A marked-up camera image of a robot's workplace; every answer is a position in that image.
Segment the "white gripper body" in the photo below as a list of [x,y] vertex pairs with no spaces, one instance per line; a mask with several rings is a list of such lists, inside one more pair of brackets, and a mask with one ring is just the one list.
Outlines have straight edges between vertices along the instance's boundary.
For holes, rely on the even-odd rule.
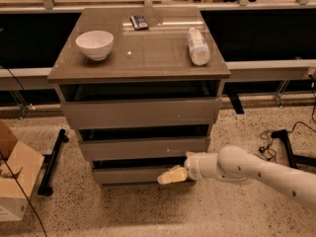
[[216,153],[188,152],[186,156],[185,169],[190,179],[198,181],[216,179],[220,176]]

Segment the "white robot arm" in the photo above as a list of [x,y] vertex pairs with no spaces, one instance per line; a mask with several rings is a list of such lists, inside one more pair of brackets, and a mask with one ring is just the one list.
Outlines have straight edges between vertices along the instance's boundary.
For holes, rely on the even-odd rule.
[[183,167],[174,166],[161,174],[157,181],[160,185],[167,185],[187,179],[216,179],[236,184],[254,179],[316,211],[315,174],[265,161],[234,145],[226,145],[217,153],[188,152]]

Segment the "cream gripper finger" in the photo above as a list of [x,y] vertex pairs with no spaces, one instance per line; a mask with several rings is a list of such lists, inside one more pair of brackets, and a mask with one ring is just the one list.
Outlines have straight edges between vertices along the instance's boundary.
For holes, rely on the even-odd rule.
[[162,173],[157,181],[160,185],[168,185],[173,183],[183,182],[187,179],[188,173],[184,167],[177,165],[170,170]]

